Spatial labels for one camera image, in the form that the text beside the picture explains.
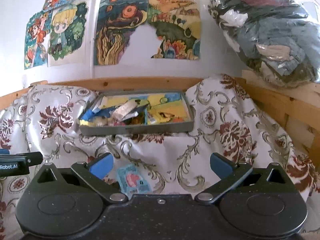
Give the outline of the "wooden bed frame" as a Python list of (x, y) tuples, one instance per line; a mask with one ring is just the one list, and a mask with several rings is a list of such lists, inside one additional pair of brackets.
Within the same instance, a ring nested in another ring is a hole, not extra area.
[[(78, 119), (101, 92), (184, 91), (194, 118), (188, 133), (85, 136)], [(111, 153), (116, 165), (133, 164), (183, 173), (207, 164), (212, 153), (263, 168), (279, 163), (306, 196), (319, 165), (319, 96), (290, 95), (254, 86), (226, 74), (206, 79), (123, 77), (30, 88), (1, 101), (1, 149), (41, 152), (43, 162), (68, 167)]]

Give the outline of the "white wall pipe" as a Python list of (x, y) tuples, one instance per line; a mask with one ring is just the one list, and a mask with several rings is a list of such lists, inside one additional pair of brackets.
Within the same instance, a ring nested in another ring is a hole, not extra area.
[(93, 53), (94, 53), (94, 35), (95, 35), (95, 24), (96, 24), (96, 5), (97, 0), (92, 0), (91, 4), (91, 14), (90, 14), (90, 36), (89, 36), (89, 70), (90, 78), (94, 77), (94, 67), (93, 67)]

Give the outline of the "anime girl poster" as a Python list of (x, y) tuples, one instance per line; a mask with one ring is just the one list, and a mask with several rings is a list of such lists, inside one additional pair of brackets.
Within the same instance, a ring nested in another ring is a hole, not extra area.
[(26, 26), (24, 42), (24, 69), (47, 64), (52, 12), (38, 12)]

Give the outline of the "floral white bedsheet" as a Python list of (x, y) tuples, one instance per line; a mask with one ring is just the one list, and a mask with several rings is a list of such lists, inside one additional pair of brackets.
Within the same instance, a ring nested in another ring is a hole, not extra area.
[(304, 239), (316, 181), (225, 74), (36, 85), (1, 110), (1, 239)]

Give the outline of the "grey tray with painting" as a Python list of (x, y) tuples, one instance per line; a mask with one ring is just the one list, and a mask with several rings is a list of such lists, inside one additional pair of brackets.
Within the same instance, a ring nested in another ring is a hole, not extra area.
[(85, 136), (190, 132), (194, 127), (185, 93), (179, 90), (103, 92), (78, 119)]

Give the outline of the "bag of clothes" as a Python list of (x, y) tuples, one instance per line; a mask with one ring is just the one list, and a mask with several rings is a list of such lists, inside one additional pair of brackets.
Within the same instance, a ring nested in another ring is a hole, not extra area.
[(208, 11), (265, 81), (289, 88), (319, 82), (319, 22), (295, 0), (210, 0)]

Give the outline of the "blond child poster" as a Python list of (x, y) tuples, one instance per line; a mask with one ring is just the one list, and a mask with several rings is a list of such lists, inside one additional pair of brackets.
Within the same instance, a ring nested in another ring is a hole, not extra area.
[(83, 0), (64, 5), (54, 11), (48, 43), (48, 66), (84, 61), (89, 6), (90, 3)]

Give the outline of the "gold snack bag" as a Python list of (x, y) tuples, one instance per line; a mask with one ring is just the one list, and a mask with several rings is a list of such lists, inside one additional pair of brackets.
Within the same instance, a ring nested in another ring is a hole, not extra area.
[(175, 115), (171, 113), (159, 112), (158, 114), (161, 117), (161, 119), (165, 120), (166, 122), (170, 121), (175, 117)]

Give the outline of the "white rice cracker pack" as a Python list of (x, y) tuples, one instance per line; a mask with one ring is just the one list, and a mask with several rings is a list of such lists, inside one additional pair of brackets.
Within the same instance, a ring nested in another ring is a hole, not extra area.
[(127, 114), (129, 114), (133, 109), (137, 107), (138, 103), (135, 100), (129, 100), (115, 109), (111, 117), (114, 120), (121, 121)]

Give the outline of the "light blue snack packet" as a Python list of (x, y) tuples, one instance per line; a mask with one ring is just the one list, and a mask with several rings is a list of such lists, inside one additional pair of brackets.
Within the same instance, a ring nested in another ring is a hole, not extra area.
[(149, 183), (138, 172), (135, 165), (122, 166), (116, 170), (116, 179), (119, 183), (121, 193), (129, 199), (134, 194), (151, 193)]

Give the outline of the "swirly colourful painting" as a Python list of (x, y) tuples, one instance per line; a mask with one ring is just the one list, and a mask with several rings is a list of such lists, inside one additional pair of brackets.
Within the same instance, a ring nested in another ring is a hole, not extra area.
[(148, 0), (101, 0), (94, 38), (96, 66), (120, 62), (130, 36), (147, 19)]

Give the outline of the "landscape flower painting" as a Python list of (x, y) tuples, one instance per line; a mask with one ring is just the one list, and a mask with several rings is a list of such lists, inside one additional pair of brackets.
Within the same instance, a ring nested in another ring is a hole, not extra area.
[(202, 24), (195, 0), (149, 0), (147, 20), (161, 41), (153, 59), (200, 58)]

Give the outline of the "blue clear snack bag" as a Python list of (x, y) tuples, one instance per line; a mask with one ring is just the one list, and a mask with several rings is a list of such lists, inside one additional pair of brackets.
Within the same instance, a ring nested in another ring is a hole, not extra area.
[(125, 125), (144, 125), (146, 122), (147, 105), (139, 106), (127, 114), (122, 122)]

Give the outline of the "yellow snack packet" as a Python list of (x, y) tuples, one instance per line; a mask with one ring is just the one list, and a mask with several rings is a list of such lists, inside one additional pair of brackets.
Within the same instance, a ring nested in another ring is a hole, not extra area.
[(148, 119), (147, 119), (147, 124), (148, 125), (156, 125), (159, 124), (159, 118), (157, 116), (152, 115), (151, 113), (147, 113)]

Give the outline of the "orange tangerine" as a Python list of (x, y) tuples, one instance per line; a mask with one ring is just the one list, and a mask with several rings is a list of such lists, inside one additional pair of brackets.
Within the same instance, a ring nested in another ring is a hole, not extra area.
[(184, 122), (184, 118), (174, 117), (174, 118), (172, 119), (172, 122)]

